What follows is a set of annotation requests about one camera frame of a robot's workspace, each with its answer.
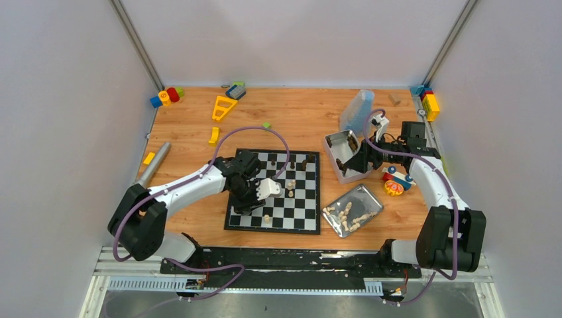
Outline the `black white chessboard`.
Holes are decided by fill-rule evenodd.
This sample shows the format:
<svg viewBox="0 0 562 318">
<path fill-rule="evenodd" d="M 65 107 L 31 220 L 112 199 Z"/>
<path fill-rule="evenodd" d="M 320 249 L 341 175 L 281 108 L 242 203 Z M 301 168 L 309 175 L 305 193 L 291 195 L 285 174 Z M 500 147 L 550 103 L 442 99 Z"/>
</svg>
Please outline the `black white chessboard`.
<svg viewBox="0 0 562 318">
<path fill-rule="evenodd" d="M 234 213 L 230 196 L 224 229 L 319 235 L 320 179 L 320 153 L 292 150 L 289 164 L 278 178 L 284 193 L 280 197 L 269 197 L 263 207 L 255 209 L 250 215 Z M 271 217 L 270 224 L 263 221 L 264 215 Z"/>
</svg>

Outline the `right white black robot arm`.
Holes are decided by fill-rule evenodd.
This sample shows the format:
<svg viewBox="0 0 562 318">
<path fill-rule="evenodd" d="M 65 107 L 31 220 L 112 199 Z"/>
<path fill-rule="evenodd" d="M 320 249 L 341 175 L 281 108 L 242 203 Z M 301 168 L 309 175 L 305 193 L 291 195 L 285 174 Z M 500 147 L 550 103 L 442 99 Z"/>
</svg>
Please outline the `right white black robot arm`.
<svg viewBox="0 0 562 318">
<path fill-rule="evenodd" d="M 415 240 L 388 239 L 381 246 L 378 267 L 386 276 L 396 276 L 405 264 L 434 269 L 452 280 L 457 272 L 474 272 L 486 228 L 482 211 L 471 209 L 454 190 L 448 180 L 438 149 L 427 146 L 425 125 L 405 121 L 402 134 L 394 142 L 387 142 L 382 130 L 385 124 L 371 119 L 361 147 L 344 165 L 354 170 L 377 169 L 383 163 L 399 164 L 417 183 L 427 217 Z"/>
</svg>

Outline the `white metal box dark pieces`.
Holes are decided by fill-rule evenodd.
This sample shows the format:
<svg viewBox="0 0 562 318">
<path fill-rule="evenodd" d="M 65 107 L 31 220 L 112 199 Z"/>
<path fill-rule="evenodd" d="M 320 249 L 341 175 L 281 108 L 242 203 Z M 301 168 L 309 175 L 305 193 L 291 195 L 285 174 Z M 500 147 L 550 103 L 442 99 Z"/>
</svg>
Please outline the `white metal box dark pieces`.
<svg viewBox="0 0 562 318">
<path fill-rule="evenodd" d="M 359 140 L 352 130 L 326 135 L 323 145 L 340 184 L 365 179 L 371 174 L 372 168 L 368 168 L 366 172 L 358 172 L 344 166 L 359 151 Z"/>
</svg>

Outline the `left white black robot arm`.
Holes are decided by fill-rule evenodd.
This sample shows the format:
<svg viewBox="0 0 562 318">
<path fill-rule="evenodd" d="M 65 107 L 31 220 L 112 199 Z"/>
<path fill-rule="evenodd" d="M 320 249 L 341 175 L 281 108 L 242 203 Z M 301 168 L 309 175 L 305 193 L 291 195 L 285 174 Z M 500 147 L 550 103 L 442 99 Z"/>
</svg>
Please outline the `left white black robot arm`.
<svg viewBox="0 0 562 318">
<path fill-rule="evenodd" d="M 210 195 L 228 191 L 236 213 L 262 207 L 269 197 L 280 195 L 281 185 L 272 178 L 258 180 L 257 155 L 243 150 L 234 157 L 218 157 L 198 171 L 158 187 L 132 185 L 124 194 L 107 226 L 117 242 L 136 261 L 151 256 L 176 260 L 188 274 L 198 272 L 203 256 L 189 235 L 169 233 L 167 220 L 179 210 Z"/>
</svg>

